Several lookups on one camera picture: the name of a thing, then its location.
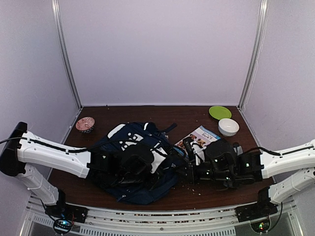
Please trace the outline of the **navy blue backpack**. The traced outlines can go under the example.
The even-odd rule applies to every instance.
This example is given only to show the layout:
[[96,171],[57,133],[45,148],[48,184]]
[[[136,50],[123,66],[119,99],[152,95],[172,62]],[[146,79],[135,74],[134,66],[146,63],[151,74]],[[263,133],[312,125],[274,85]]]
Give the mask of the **navy blue backpack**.
[[88,179],[118,202],[148,205],[177,183],[183,153],[166,134],[177,125],[159,130],[153,122],[121,123],[94,144]]

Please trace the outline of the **aluminium frame post right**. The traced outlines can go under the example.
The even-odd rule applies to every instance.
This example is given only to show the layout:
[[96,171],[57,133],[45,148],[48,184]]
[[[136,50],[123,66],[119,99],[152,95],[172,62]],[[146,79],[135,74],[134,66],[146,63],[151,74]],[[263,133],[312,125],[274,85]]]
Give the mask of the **aluminium frame post right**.
[[245,110],[245,106],[248,103],[249,96],[250,96],[252,86],[254,83],[256,69],[258,67],[258,58],[259,58],[260,51],[262,49],[263,39],[265,35],[265,30],[266,30],[269,2],[270,2],[269,0],[260,1],[260,8],[259,8],[259,14],[258,14],[258,20],[257,20],[256,33],[255,33],[255,38],[254,38],[254,43],[253,43],[253,48],[252,48],[252,55],[251,55],[244,87],[242,90],[241,98],[238,105],[238,108],[241,111]]

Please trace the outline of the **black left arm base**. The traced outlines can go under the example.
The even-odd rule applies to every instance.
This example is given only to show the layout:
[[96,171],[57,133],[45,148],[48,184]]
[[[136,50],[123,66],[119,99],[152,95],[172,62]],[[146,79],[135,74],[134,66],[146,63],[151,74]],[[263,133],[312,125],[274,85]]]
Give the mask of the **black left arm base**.
[[45,205],[45,207],[45,213],[50,216],[78,223],[85,223],[88,214],[86,207],[67,204],[65,201],[65,193],[59,189],[56,203],[51,206]]

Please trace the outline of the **aluminium frame post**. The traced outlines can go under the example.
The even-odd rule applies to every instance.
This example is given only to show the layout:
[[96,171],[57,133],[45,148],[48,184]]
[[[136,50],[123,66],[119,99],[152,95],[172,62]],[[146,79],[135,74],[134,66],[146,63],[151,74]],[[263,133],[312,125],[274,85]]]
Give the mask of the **aluminium frame post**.
[[254,83],[256,69],[258,67],[258,58],[259,58],[260,51],[262,49],[263,39],[265,35],[265,30],[266,30],[269,2],[270,2],[269,0],[260,1],[260,8],[259,8],[259,14],[258,14],[258,20],[257,20],[256,33],[255,33],[255,38],[254,38],[254,43],[253,43],[253,48],[252,48],[252,55],[251,55],[244,87],[242,90],[241,98],[238,105],[238,108],[241,111],[245,110],[245,106],[248,103],[249,96],[250,96],[252,86]]
[[52,4],[52,11],[54,15],[55,24],[56,24],[57,35],[59,38],[59,44],[61,48],[61,54],[62,54],[66,76],[70,85],[70,90],[72,92],[72,95],[76,103],[76,107],[80,110],[83,108],[83,106],[81,103],[81,99],[79,97],[77,86],[75,84],[75,80],[73,77],[70,60],[69,60],[69,56],[67,52],[66,41],[65,41],[64,32],[63,32],[61,12],[60,12],[60,3],[59,3],[59,0],[52,0],[51,4]]

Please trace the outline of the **dog picture book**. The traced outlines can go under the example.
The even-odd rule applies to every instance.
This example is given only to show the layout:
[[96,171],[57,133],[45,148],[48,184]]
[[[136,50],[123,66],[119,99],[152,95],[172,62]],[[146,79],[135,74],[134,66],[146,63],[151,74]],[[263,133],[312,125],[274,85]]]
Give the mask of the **dog picture book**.
[[191,138],[194,143],[205,147],[209,145],[211,142],[217,141],[220,139],[220,136],[211,132],[203,126],[198,127],[194,131],[190,132],[185,138]]

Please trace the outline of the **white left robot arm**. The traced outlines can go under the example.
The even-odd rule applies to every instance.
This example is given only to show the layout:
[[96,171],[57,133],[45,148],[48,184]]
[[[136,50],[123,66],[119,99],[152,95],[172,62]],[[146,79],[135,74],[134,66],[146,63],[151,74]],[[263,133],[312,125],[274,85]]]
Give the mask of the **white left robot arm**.
[[173,147],[165,132],[152,122],[121,123],[89,148],[42,139],[20,122],[4,143],[1,172],[18,177],[59,218],[71,213],[64,202],[65,194],[45,180],[35,164],[88,179],[116,200],[129,204],[155,202],[177,181],[172,171]]

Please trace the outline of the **aluminium front rail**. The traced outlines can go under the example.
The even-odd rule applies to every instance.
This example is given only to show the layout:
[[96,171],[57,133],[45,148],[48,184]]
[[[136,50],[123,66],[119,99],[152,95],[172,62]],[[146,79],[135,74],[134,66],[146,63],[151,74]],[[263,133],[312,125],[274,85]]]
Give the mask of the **aluminium front rail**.
[[258,222],[271,221],[269,236],[303,236],[292,198],[269,217],[240,222],[236,206],[175,211],[139,211],[87,207],[84,223],[76,222],[70,236],[256,236]]

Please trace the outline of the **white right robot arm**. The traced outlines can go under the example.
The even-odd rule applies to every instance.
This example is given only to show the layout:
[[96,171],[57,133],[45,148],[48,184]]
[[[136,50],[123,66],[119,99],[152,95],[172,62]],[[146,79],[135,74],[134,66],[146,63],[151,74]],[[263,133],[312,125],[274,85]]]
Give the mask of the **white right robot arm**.
[[241,152],[241,147],[219,139],[206,146],[190,137],[183,139],[188,161],[188,176],[191,182],[197,179],[222,182],[227,188],[253,184],[278,174],[295,173],[280,183],[261,189],[258,200],[252,206],[257,217],[264,216],[271,206],[315,181],[315,142],[279,151],[254,147]]

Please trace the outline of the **green plate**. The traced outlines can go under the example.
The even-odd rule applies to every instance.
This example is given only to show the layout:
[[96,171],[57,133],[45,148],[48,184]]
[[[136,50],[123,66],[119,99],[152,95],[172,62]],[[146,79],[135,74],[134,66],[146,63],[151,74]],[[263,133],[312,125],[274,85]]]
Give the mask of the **green plate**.
[[221,120],[223,118],[231,118],[231,111],[224,106],[212,106],[209,108],[209,115],[217,120]]

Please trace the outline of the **orange patterned bowl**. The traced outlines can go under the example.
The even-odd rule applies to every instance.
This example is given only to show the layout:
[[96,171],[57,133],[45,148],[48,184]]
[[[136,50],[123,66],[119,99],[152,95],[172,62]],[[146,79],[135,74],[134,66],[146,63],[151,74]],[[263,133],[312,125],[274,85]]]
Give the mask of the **orange patterned bowl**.
[[84,134],[91,133],[95,126],[95,119],[93,117],[84,117],[76,122],[75,128]]

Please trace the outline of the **aluminium frame post left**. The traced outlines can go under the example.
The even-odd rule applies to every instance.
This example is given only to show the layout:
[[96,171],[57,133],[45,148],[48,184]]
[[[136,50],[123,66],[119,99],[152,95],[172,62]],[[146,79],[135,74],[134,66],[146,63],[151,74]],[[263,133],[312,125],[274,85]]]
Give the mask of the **aluminium frame post left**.
[[77,86],[75,84],[75,80],[73,77],[70,60],[69,60],[69,56],[67,52],[66,41],[65,41],[64,32],[63,32],[61,12],[60,12],[60,3],[59,3],[59,0],[52,0],[51,4],[52,4],[52,11],[54,15],[55,24],[56,24],[57,35],[59,38],[59,44],[61,48],[61,54],[62,54],[66,76],[70,85],[70,90],[72,92],[72,95],[76,103],[76,107],[80,110],[83,108],[83,106],[81,103],[81,99],[79,97]]

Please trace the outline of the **white bowl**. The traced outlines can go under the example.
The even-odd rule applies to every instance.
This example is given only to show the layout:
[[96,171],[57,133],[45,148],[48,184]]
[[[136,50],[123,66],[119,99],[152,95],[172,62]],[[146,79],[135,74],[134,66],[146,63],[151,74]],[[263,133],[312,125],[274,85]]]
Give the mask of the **white bowl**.
[[223,136],[232,137],[237,134],[240,127],[236,121],[230,118],[223,118],[219,120],[218,129]]

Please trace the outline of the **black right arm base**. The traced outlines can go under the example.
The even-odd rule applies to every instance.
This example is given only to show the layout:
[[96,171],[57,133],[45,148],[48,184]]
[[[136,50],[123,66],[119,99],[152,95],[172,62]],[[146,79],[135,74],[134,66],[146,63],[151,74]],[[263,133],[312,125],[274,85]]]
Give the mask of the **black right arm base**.
[[258,200],[256,203],[238,206],[235,208],[238,222],[251,221],[258,218],[267,217],[278,212],[277,205],[271,203],[269,189],[270,187],[265,187],[259,190]]

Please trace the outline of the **grey pencil case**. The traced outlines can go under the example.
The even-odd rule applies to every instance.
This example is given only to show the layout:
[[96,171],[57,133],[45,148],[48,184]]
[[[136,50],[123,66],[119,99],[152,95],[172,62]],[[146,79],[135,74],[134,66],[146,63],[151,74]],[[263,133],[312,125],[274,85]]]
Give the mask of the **grey pencil case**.
[[243,149],[241,145],[238,142],[233,143],[233,149],[236,152],[237,155],[243,154]]

